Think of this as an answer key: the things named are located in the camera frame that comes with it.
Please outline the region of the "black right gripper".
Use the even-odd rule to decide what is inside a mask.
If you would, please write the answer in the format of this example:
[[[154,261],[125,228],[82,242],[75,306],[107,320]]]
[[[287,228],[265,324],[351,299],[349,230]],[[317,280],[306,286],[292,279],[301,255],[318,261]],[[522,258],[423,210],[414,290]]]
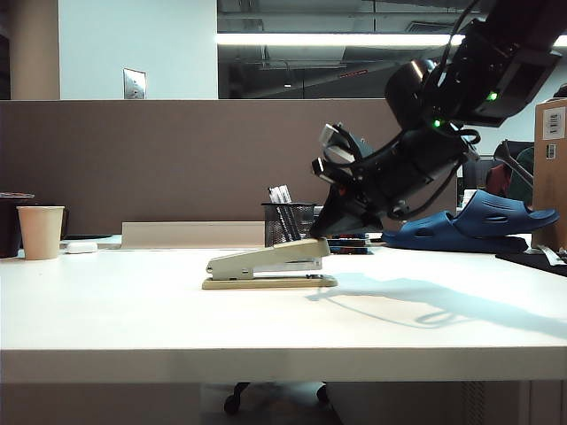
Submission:
[[[475,158],[480,141],[474,129],[421,127],[402,131],[375,151],[362,139],[348,137],[353,160],[342,165],[348,179],[330,188],[309,235],[380,233],[382,219],[407,220],[429,207],[444,191],[456,170]],[[440,176],[446,179],[422,205],[408,199]]]

